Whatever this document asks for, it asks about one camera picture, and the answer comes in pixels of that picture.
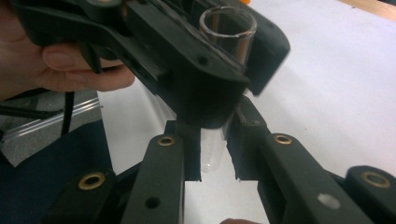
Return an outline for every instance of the glass tube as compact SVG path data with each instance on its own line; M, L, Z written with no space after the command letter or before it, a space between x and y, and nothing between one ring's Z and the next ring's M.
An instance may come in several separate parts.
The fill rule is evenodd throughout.
M214 46L242 65L248 62L256 29L254 17L237 7L210 8L200 18L200 32ZM201 130L201 171L212 172L219 168L226 148L223 130L227 128Z
M214 7L200 18L200 32L243 65L248 61L257 22L238 7Z

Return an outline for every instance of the black wire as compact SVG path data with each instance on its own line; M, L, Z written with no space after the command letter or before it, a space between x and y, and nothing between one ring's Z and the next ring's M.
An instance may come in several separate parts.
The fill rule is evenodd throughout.
M74 95L75 93L73 91L67 92L64 95L64 123L62 124L61 135L69 133L70 130L70 123L73 115Z

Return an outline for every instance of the human hand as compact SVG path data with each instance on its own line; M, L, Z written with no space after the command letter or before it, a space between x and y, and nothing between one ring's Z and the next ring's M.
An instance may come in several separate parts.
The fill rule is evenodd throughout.
M0 30L0 101L36 88L114 91L134 82L134 74L119 60L101 60L110 69L95 74L75 43L34 45L8 0L0 0Z
M258 223L247 221L247 220L244 220L244 219L227 218L226 220L222 221L220 224L258 224Z

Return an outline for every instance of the hole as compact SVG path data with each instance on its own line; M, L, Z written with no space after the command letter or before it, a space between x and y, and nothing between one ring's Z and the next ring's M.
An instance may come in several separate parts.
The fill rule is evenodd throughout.
M378 188L387 189L390 187L390 181L386 177L375 172L364 172L361 174L361 178Z
M163 146L163 147L172 146L175 142L176 142L175 138L170 137L170 136L165 136L165 137L158 139L158 145Z
M146 200L145 206L146 206L148 209L154 209L154 208L157 208L158 206L160 206L160 204L161 204L161 201L160 201L159 198L157 198L157 197L151 197L151 198L148 198L148 199Z
M291 138L289 138L286 135L282 135L282 134L276 135L274 137L274 139L276 142L278 142L279 144L282 144L282 145L290 145L292 142Z
M78 187L83 190L96 189L106 180L105 174L101 172L84 175L78 182Z
M99 177L91 176L91 177L89 177L88 179L85 180L85 184L92 185L92 184L95 184L95 183L99 182L99 180L100 180Z
M209 64L209 60L206 57L199 57L198 63L203 66L207 66Z
M163 143L163 144L169 144L171 142L172 142L172 139L170 139L170 138L164 138L161 140L161 143Z

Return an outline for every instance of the white table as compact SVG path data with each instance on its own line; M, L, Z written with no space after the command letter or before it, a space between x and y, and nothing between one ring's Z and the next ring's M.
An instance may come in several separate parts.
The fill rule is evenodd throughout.
M249 95L274 133L290 134L327 170L356 165L396 175L396 23L338 1L253 0L291 44L288 59L259 97ZM143 159L172 112L136 82L99 93L116 173ZM267 223L256 183L220 168L186 184L185 223L240 217Z

